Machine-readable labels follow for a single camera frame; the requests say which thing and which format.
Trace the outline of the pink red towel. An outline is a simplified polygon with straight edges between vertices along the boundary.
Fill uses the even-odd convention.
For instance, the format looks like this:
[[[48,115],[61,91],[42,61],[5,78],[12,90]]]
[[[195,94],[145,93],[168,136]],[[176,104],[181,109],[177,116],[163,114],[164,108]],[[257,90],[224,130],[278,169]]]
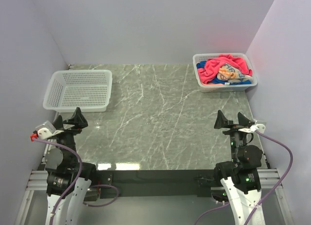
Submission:
[[[221,54],[218,57],[210,58],[205,60],[204,69],[206,73],[205,76],[214,77],[217,74],[220,67],[224,64],[229,64],[237,69],[239,69],[243,74],[247,74],[253,77],[252,70],[247,66],[246,60],[241,57],[235,57],[231,54]]]

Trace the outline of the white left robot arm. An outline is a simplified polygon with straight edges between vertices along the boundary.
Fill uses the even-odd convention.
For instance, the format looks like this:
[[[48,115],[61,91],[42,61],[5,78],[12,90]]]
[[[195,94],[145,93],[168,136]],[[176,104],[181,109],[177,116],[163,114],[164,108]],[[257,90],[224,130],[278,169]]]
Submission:
[[[89,187],[98,181],[96,166],[77,157],[75,135],[88,126],[79,107],[52,123],[60,131],[52,137],[55,147],[46,155],[48,211],[46,224],[75,225]]]

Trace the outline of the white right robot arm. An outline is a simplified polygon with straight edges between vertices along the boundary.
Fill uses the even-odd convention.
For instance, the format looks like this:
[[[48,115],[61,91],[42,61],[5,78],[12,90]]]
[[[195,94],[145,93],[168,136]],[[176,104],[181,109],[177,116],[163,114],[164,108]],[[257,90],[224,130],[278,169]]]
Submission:
[[[261,200],[261,183],[258,168],[263,151],[251,142],[255,123],[238,113],[238,124],[228,120],[221,110],[217,112],[214,129],[226,128],[230,139],[231,160],[217,163],[215,183],[223,186],[237,225],[264,225]]]

